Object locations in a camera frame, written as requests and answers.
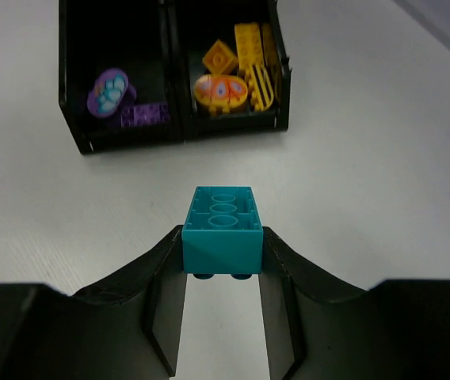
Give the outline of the purple arch lego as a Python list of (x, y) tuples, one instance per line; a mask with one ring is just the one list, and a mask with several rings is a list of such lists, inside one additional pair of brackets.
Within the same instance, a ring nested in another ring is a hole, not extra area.
[(168, 122), (170, 122), (170, 112), (166, 102), (129, 105), (124, 107), (120, 114), (122, 128), (151, 126)]

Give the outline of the purple flower lego block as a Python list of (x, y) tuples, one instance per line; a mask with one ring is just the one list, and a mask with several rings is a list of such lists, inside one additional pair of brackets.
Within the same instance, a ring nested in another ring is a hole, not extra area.
[(133, 105), (137, 92), (127, 74), (119, 68), (103, 71), (87, 97), (87, 109), (98, 119), (107, 119), (124, 106)]

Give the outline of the teal 2x4 lego brick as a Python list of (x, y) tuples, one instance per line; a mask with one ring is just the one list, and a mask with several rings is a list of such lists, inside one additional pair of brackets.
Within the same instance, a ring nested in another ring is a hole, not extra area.
[(181, 236), (187, 274), (247, 279), (261, 273), (264, 230), (250, 187), (198, 186)]

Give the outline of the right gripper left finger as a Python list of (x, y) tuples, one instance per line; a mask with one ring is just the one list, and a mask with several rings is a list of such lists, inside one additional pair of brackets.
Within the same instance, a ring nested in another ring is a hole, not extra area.
[(0, 379), (168, 379), (185, 302), (182, 228), (114, 273), (63, 294), (0, 283)]

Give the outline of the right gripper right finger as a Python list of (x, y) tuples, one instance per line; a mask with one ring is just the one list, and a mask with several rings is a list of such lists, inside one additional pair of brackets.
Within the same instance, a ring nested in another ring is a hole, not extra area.
[(264, 230), (258, 277), (273, 379), (450, 379), (450, 279), (362, 290)]

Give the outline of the orange rounded lego block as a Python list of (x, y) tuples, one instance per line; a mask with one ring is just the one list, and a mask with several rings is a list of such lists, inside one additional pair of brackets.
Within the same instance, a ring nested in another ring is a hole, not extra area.
[(258, 64), (250, 65), (244, 78), (206, 74), (196, 81), (193, 94), (197, 104), (213, 116), (242, 112), (247, 105), (254, 112), (264, 112), (275, 99), (269, 73)]

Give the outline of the orange and lime lego stack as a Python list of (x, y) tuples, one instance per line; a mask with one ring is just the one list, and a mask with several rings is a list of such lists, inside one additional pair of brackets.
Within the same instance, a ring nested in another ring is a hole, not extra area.
[(240, 75), (244, 75), (250, 65), (257, 64), (271, 70), (278, 64), (270, 24), (241, 23), (235, 25), (234, 31)]

